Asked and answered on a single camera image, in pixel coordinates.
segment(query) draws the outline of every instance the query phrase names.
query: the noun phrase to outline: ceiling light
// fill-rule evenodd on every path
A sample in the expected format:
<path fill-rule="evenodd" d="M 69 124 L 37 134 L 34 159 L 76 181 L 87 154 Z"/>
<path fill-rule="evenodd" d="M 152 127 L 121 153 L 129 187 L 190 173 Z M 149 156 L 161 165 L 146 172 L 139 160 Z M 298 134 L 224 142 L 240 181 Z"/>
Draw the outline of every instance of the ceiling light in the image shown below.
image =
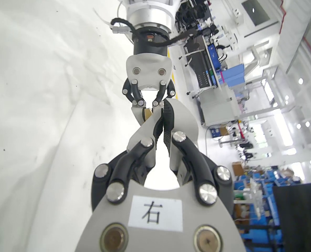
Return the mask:
<path fill-rule="evenodd" d="M 286 151 L 287 155 L 295 155 L 297 153 L 297 149 L 291 148 Z"/>
<path fill-rule="evenodd" d="M 293 145 L 293 139 L 291 137 L 291 134 L 289 132 L 289 129 L 287 127 L 286 121 L 281 113 L 280 109 L 275 109 L 274 110 L 274 120 L 277 123 L 277 127 L 279 129 L 281 138 L 284 142 L 285 146 L 291 146 Z"/>

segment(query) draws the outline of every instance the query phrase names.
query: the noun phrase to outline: label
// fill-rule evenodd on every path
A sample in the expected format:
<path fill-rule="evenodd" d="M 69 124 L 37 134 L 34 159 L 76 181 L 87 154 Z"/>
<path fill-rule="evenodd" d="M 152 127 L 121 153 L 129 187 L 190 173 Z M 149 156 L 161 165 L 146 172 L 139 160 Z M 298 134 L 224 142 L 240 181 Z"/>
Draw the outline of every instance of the label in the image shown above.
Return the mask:
<path fill-rule="evenodd" d="M 182 201 L 134 195 L 129 227 L 182 232 Z"/>

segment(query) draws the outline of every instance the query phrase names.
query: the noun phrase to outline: workstation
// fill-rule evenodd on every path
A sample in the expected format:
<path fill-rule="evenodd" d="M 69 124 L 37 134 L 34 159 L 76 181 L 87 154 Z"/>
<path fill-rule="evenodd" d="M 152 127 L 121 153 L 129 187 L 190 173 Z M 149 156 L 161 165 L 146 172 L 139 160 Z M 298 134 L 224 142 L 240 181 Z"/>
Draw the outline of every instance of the workstation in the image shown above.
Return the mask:
<path fill-rule="evenodd" d="M 214 23 L 212 8 L 212 0 L 182 0 L 176 24 L 179 31 L 201 31 L 184 44 L 179 60 L 186 60 L 185 68 L 191 68 L 196 75 L 198 87 L 187 88 L 187 95 L 199 97 L 202 125 L 218 128 L 229 120 L 237 120 L 241 114 L 230 87 L 244 83 L 244 66 L 226 65 L 227 53 L 236 49 L 238 39 L 226 26 Z"/>

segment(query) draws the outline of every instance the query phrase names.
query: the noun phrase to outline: chinese character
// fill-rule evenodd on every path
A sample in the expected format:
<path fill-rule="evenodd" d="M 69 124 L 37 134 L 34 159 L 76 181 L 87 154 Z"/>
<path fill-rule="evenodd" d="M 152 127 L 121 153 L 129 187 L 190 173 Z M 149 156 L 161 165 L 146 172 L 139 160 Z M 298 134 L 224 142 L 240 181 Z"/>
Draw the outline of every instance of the chinese character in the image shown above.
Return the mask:
<path fill-rule="evenodd" d="M 160 215 L 160 212 L 152 212 L 151 210 L 152 210 L 152 207 L 162 208 L 162 205 L 154 205 L 154 201 L 152 201 L 152 204 L 144 204 L 144 206 L 149 207 L 149 209 L 148 209 L 147 213 L 145 213 L 145 215 L 142 217 L 142 219 L 144 219 L 145 216 L 148 215 L 148 217 L 147 217 L 147 223 L 149 223 L 149 222 L 154 222 L 154 223 L 156 223 L 156 224 L 159 224 L 159 215 Z M 151 214 L 156 214 L 156 215 L 157 215 L 156 220 L 151 220 L 151 219 L 150 219 L 150 215 L 151 215 Z"/>

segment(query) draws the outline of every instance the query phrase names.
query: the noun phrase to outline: cardboard box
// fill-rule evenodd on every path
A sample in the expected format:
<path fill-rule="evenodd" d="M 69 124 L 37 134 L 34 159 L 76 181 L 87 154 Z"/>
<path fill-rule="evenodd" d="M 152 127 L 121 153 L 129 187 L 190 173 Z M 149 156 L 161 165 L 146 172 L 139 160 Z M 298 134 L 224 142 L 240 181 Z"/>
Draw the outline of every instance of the cardboard box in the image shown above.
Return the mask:
<path fill-rule="evenodd" d="M 233 162 L 232 169 L 234 171 L 235 176 L 244 175 L 244 169 L 242 166 L 242 162 Z"/>

